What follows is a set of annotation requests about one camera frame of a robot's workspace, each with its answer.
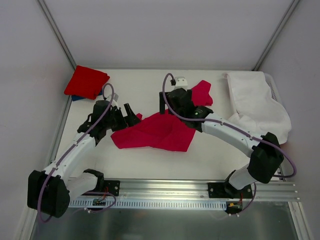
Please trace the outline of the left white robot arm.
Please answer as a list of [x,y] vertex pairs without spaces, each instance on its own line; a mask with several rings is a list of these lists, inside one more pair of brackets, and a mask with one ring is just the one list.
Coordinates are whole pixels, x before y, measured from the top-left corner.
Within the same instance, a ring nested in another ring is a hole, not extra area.
[[115,100],[98,100],[93,111],[78,129],[77,134],[62,156],[42,171],[33,170],[27,183],[27,206],[51,217],[60,218],[71,201],[91,192],[104,191],[104,174],[86,169],[71,180],[70,176],[83,160],[106,136],[107,131],[117,132],[141,122],[129,103],[124,104],[126,115]]

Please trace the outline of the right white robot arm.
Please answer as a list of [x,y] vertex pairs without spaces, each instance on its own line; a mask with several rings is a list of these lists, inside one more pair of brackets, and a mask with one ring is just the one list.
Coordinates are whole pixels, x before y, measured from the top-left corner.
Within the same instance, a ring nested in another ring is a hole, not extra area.
[[192,90],[177,88],[159,93],[159,112],[176,116],[187,127],[228,143],[249,158],[249,163],[232,171],[224,180],[222,190],[235,198],[248,185],[268,184],[284,160],[278,138],[271,132],[249,133],[203,105],[192,101]]

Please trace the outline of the crimson pink t shirt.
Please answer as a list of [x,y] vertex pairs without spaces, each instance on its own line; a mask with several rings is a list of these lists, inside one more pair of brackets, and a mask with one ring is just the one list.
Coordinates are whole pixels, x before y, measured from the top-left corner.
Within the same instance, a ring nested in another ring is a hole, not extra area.
[[159,112],[143,117],[137,114],[140,123],[115,131],[111,135],[113,143],[119,149],[151,147],[171,152],[186,152],[194,138],[196,130],[187,127],[176,116]]

